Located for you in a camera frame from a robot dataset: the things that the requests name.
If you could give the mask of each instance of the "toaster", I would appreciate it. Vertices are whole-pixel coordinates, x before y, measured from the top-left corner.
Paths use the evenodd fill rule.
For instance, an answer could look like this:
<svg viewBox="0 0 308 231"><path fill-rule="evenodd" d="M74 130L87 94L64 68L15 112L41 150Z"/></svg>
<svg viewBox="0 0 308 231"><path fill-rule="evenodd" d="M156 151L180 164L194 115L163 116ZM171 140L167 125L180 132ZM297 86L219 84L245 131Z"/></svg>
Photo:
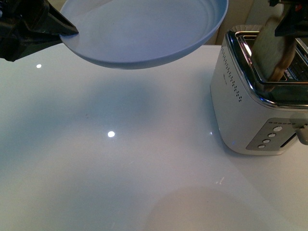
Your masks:
<svg viewBox="0 0 308 231"><path fill-rule="evenodd" d="M232 150L280 155L298 140L308 145L308 49L279 82L264 82L251 59L259 26L236 26L224 37L210 90L219 132Z"/></svg>

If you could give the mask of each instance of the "plate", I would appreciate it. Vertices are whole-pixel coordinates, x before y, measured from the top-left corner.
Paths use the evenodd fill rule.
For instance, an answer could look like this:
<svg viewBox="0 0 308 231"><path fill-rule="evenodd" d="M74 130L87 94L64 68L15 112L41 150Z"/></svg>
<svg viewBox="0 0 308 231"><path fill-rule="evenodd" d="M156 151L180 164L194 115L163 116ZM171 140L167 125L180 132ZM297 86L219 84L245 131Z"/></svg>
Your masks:
<svg viewBox="0 0 308 231"><path fill-rule="evenodd" d="M67 0L61 13L78 35L61 36L81 58L119 69L170 63L203 45L228 0Z"/></svg>

